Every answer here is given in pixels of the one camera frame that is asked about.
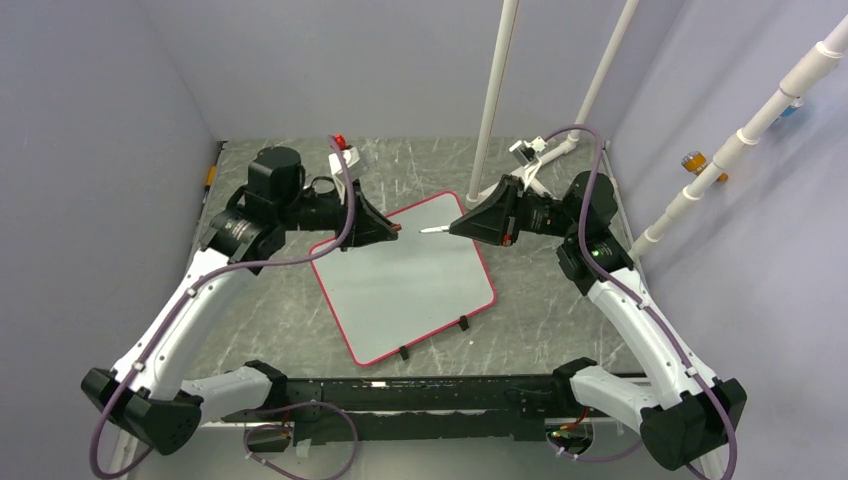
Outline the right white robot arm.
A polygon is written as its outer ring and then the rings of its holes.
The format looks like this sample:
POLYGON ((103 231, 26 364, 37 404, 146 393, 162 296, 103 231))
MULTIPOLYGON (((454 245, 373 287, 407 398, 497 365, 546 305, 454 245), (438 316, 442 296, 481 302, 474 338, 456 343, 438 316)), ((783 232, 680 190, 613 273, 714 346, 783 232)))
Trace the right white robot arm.
POLYGON ((670 471, 692 469, 695 460, 726 446, 725 474, 731 476, 747 394, 738 380, 720 379, 662 314, 611 232, 617 211, 612 182, 601 173, 579 173, 561 198, 505 175, 490 197, 447 231, 499 247, 513 245, 523 233, 560 239, 556 255, 563 274, 611 322, 649 384, 639 386, 580 358, 552 374, 555 409, 608 415, 636 432, 650 456, 670 471))

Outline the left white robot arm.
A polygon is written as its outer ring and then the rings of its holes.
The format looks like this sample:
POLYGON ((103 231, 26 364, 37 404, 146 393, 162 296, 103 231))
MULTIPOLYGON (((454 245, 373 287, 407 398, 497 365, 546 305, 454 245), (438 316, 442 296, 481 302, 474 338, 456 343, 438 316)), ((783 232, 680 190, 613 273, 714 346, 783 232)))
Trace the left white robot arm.
POLYGON ((85 375, 82 390, 107 422, 170 455, 206 422, 242 411, 272 420, 285 411, 287 378, 264 362, 200 380, 186 373, 227 305, 275 264, 288 233, 329 232, 335 250, 398 238, 399 226, 364 196, 360 178, 367 164, 358 148, 339 139, 331 145, 326 192, 317 190, 296 150, 258 152, 148 330, 112 367, 85 375))

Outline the white marker pen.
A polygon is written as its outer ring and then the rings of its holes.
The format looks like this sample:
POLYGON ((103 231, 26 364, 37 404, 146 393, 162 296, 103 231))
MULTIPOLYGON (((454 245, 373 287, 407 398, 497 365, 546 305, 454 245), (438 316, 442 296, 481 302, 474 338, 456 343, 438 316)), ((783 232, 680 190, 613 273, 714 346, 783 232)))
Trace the white marker pen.
POLYGON ((449 225, 435 226, 435 227, 426 227, 419 231, 421 234, 437 234, 437 233, 448 233, 450 230, 449 225))

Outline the red framed whiteboard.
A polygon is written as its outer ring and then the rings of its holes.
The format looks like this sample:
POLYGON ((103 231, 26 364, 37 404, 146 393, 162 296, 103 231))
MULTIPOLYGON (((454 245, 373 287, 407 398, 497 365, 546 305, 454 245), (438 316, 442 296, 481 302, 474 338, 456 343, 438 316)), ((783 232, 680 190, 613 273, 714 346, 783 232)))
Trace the red framed whiteboard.
POLYGON ((372 366, 491 307, 497 293, 478 245, 427 228, 464 213, 443 191, 403 207, 395 241, 336 250, 312 270, 353 362, 372 366))

